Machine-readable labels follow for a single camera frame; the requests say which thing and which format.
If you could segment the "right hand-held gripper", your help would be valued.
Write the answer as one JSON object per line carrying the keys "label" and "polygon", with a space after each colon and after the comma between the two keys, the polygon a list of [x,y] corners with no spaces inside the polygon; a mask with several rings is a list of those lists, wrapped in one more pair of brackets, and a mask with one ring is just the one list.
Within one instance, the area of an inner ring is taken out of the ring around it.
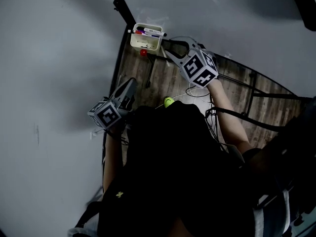
{"label": "right hand-held gripper", "polygon": [[211,54],[199,48],[198,43],[191,37],[174,37],[169,39],[172,44],[184,46],[187,54],[180,55],[172,50],[165,54],[178,66],[187,81],[199,88],[205,88],[218,77],[217,66]]}

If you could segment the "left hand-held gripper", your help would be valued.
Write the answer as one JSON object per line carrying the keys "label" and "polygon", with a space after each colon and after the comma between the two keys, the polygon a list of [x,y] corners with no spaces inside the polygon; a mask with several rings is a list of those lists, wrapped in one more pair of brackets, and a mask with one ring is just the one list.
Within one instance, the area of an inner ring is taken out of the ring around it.
{"label": "left hand-held gripper", "polygon": [[128,79],[115,89],[110,98],[104,98],[103,101],[95,104],[87,115],[98,127],[109,129],[119,120],[126,119],[131,113],[136,87],[136,79]]}

